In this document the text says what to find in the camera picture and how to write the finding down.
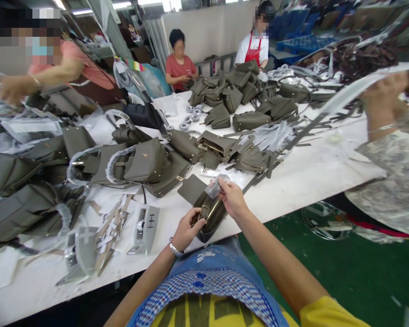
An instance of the yellow shirt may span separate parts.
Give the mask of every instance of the yellow shirt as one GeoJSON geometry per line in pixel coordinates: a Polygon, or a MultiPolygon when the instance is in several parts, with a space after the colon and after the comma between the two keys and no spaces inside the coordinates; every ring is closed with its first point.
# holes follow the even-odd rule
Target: yellow shirt
{"type": "MultiPolygon", "coordinates": [[[[299,327],[282,309],[290,327],[299,327]]],[[[369,327],[335,300],[322,297],[300,312],[302,327],[369,327]]],[[[185,294],[170,302],[155,318],[152,327],[262,327],[261,319],[232,297],[185,294]]]]}

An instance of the bracelet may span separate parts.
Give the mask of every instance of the bracelet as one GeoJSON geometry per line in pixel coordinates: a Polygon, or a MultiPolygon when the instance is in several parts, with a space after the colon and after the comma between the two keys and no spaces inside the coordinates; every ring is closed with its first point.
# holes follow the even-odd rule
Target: bracelet
{"type": "Polygon", "coordinates": [[[173,238],[170,238],[170,248],[176,257],[181,258],[183,254],[185,253],[185,251],[179,251],[178,249],[176,249],[174,245],[171,243],[172,239],[173,238]]]}
{"type": "Polygon", "coordinates": [[[368,133],[372,134],[372,133],[379,132],[381,130],[387,130],[387,129],[390,129],[390,128],[393,128],[393,127],[395,127],[395,123],[379,127],[378,129],[375,129],[374,131],[368,131],[368,133]]]}
{"type": "Polygon", "coordinates": [[[42,84],[41,84],[40,80],[37,79],[37,78],[35,77],[35,75],[33,75],[33,74],[29,74],[29,75],[33,78],[33,80],[35,81],[36,85],[41,88],[41,87],[42,87],[42,84]]]}

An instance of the floral shirt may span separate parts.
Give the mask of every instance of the floral shirt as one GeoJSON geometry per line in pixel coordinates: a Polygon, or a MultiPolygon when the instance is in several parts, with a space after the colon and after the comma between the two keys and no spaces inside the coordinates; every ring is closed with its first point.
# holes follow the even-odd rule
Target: floral shirt
{"type": "Polygon", "coordinates": [[[356,149],[385,169],[388,177],[353,188],[345,195],[367,215],[409,234],[409,111],[397,125],[400,130],[356,149]]]}

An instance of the white shirt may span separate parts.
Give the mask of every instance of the white shirt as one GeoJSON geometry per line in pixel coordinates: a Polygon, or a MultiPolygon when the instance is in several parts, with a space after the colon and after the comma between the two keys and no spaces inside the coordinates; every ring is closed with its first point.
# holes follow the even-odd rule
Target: white shirt
{"type": "MultiPolygon", "coordinates": [[[[250,36],[251,34],[247,34],[238,45],[238,52],[236,53],[235,63],[241,64],[245,62],[245,55],[247,54],[247,50],[250,44],[250,36]]],[[[251,39],[250,49],[254,50],[259,47],[259,38],[253,36],[251,39]]],[[[259,52],[259,64],[268,59],[268,39],[262,39],[260,43],[260,52],[259,52]]]]}

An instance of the hand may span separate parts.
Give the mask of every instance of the hand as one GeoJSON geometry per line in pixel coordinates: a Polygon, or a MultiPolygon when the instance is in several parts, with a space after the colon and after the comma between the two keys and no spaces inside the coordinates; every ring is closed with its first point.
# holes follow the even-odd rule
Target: hand
{"type": "Polygon", "coordinates": [[[191,77],[189,77],[188,75],[182,75],[180,77],[181,82],[188,82],[190,79],[191,79],[191,77]]]}
{"type": "Polygon", "coordinates": [[[0,79],[0,99],[9,104],[21,104],[21,98],[36,92],[39,87],[29,76],[3,76],[0,79]]]}
{"type": "Polygon", "coordinates": [[[176,233],[171,240],[171,243],[178,251],[184,251],[192,242],[194,237],[198,234],[201,228],[206,224],[206,220],[200,219],[191,227],[193,218],[199,215],[201,208],[192,208],[188,213],[180,220],[176,233]]]}
{"type": "Polygon", "coordinates": [[[233,182],[226,182],[221,177],[218,179],[218,183],[223,189],[218,197],[223,201],[224,207],[230,217],[237,220],[241,216],[250,212],[249,207],[244,200],[242,190],[233,182]]]}
{"type": "Polygon", "coordinates": [[[388,74],[361,94],[367,114],[379,110],[393,110],[400,93],[409,85],[408,72],[388,74]]]}

